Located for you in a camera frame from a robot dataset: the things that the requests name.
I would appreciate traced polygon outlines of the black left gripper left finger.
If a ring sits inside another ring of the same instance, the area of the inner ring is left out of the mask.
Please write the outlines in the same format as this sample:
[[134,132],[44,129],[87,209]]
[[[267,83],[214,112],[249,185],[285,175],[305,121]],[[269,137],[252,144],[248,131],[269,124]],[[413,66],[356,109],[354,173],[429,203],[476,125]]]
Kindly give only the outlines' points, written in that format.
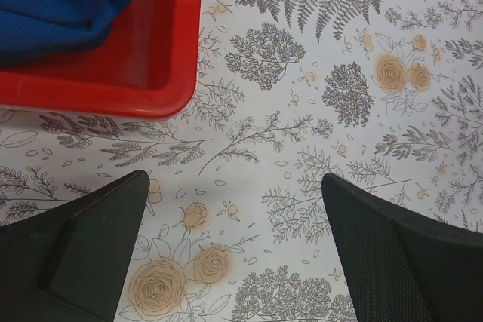
[[149,191],[134,171],[1,228],[3,321],[112,321]]

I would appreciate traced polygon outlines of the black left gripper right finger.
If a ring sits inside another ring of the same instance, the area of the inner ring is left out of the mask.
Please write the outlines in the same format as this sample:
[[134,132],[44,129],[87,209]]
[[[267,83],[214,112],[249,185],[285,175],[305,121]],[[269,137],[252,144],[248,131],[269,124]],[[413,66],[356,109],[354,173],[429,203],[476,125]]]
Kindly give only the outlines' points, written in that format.
[[482,235],[378,198],[333,173],[321,181],[359,321],[480,321]]

